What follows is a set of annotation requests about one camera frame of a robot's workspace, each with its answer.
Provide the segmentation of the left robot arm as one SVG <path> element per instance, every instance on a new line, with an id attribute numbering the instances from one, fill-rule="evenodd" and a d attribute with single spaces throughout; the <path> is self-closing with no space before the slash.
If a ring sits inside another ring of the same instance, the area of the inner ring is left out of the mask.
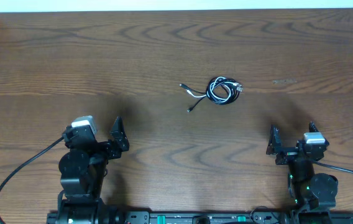
<path id="1" fill-rule="evenodd" d="M 106 205 L 101 199 L 106 166 L 129 150 L 122 118 L 118 116 L 110 130 L 112 139 L 99 142 L 92 116 L 76 118 L 62 133 L 70 150 L 58 164 L 63 190 L 58 195 L 58 210 L 47 215 L 47 223 L 124 223 L 124 212 Z"/>

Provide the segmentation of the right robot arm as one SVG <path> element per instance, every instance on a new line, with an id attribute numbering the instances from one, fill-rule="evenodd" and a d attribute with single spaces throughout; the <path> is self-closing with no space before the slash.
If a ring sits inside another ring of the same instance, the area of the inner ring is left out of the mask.
<path id="1" fill-rule="evenodd" d="M 296 208 L 291 223 L 331 223 L 330 209 L 336 206 L 338 180 L 333 175 L 315 173 L 315 162 L 324 157 L 329 142 L 310 122 L 309 131 L 294 147 L 282 145 L 280 130 L 271 125 L 266 154 L 274 155 L 277 165 L 288 166 L 288 190 Z"/>

